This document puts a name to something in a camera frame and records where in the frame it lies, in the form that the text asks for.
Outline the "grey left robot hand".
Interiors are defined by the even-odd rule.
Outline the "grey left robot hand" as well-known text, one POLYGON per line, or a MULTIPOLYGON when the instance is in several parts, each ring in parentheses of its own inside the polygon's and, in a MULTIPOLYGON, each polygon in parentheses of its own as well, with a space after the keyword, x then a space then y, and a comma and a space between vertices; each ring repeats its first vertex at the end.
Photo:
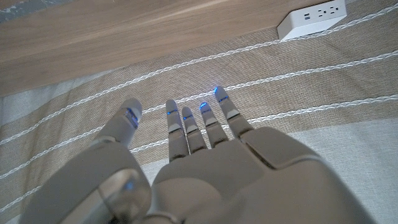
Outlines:
POLYGON ((205 132, 189 108, 166 102, 169 163, 149 182, 129 151, 142 107, 126 100, 89 147, 34 194, 21 223, 373 223, 315 151, 254 128, 218 86, 229 139, 208 103, 205 132))

